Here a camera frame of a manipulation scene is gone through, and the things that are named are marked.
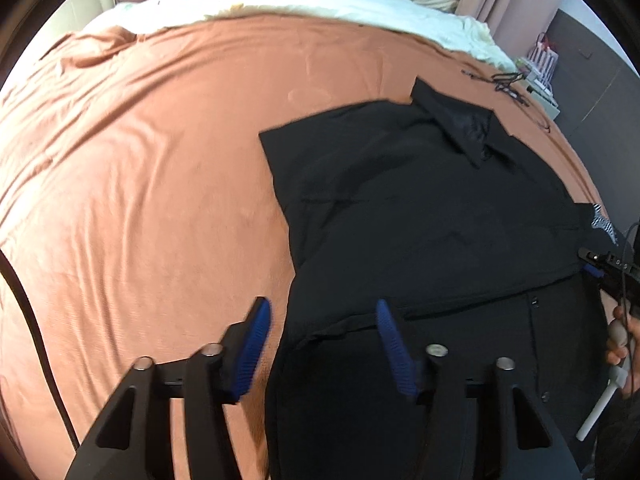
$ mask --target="black clothing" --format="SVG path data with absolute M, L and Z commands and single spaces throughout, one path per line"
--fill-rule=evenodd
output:
M 640 391 L 623 400 L 620 391 L 602 414 L 596 448 L 596 480 L 640 479 Z
M 379 298 L 475 377 L 513 358 L 582 467 L 594 435 L 574 435 L 606 386 L 607 332 L 577 250 L 614 241 L 492 111 L 420 80 L 412 97 L 260 136 L 296 268 L 267 389 L 272 478 L 387 480 L 415 464 L 425 408 L 396 390 Z

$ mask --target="cable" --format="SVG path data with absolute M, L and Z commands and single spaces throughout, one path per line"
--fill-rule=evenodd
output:
M 626 298 L 626 273 L 625 273 L 625 269 L 624 269 L 624 265 L 626 264 L 625 261 L 625 254 L 626 254 L 626 246 L 629 243 L 629 237 L 631 235 L 631 231 L 634 230 L 634 227 L 637 228 L 640 225 L 640 221 L 639 222 L 634 222 L 633 224 L 631 224 L 631 227 L 628 229 L 628 231 L 626 232 L 626 236 L 625 236 L 625 244 L 622 247 L 622 311 L 623 311 L 623 322 L 622 325 L 625 327 L 626 333 L 627 333 L 627 337 L 626 337 L 626 351 L 628 352 L 629 355 L 629 360 L 631 362 L 631 367 L 630 367 L 630 373 L 631 373 L 631 396 L 629 397 L 629 399 L 633 399 L 634 396 L 634 354 L 635 351 L 633 351 L 632 347 L 631 347 L 631 337 L 629 337 L 629 323 L 628 323 L 628 319 L 627 316 L 629 316 L 631 308 L 630 308 L 630 304 L 628 299 Z
M 33 345 L 36 347 L 36 354 L 38 354 L 40 367 L 42 368 L 42 373 L 47 381 L 51 397 L 53 397 L 53 402 L 55 403 L 58 413 L 60 414 L 60 418 L 65 425 L 71 445 L 74 447 L 75 451 L 78 451 L 80 442 L 78 441 L 76 430 L 74 430 L 74 426 L 71 423 L 71 418 L 66 410 L 65 403 L 62 401 L 62 396 L 60 396 L 56 379 L 53 377 L 53 371 L 51 370 L 49 358 L 47 357 L 47 349 L 44 346 L 44 340 L 42 339 L 42 333 L 40 332 L 36 315 L 33 312 L 27 293 L 24 291 L 24 287 L 22 286 L 22 283 L 20 283 L 20 279 L 18 279 L 18 275 L 15 273 L 14 268 L 2 251 L 0 251 L 0 274 L 2 274 L 6 284 L 9 285 L 9 288 L 14 294 L 15 301 L 17 301 L 18 306 L 20 306 L 24 320 L 27 322 L 29 332 L 31 332 Z

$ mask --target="bed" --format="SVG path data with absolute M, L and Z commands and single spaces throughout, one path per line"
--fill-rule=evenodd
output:
M 227 410 L 243 477 L 264 477 L 264 388 L 293 268 L 261 131 L 408 102 L 420 77 L 493 109 L 575 202 L 601 202 L 539 105 L 463 73 L 512 67 L 485 25 L 410 0 L 148 0 L 59 38 L 2 94 L 0 248 L 80 438 L 135 358 L 185 358 L 267 296 L 274 323 L 254 386 Z M 0 304 L 4 426 L 37 478 L 60 480 L 71 444 L 4 283 Z M 174 459 L 188 478 L 180 431 Z

